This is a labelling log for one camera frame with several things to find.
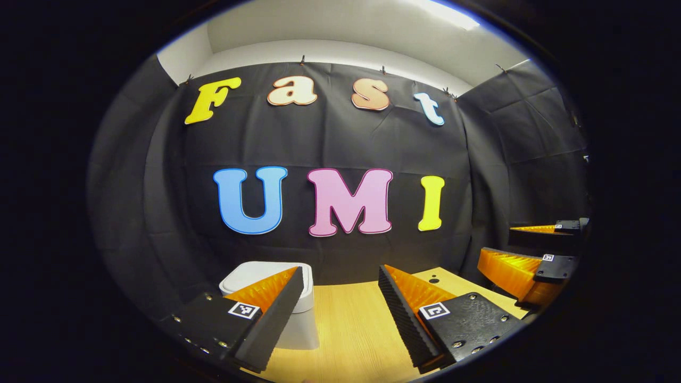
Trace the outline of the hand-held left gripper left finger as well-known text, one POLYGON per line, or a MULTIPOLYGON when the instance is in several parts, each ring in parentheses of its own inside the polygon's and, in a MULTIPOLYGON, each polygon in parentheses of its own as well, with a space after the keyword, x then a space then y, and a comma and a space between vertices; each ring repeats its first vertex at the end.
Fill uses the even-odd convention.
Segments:
POLYGON ((161 320, 161 327, 195 356, 220 368, 260 373, 304 288, 299 266, 277 272, 235 293, 201 293, 161 320))

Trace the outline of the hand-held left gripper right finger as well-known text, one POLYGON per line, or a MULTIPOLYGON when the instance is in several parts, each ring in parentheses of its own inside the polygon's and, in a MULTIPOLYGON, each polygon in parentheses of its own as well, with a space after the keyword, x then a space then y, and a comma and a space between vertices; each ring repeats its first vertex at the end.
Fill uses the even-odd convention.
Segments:
POLYGON ((448 293, 389 265, 379 267, 378 286, 421 373, 460 363, 525 326, 482 293, 448 293))

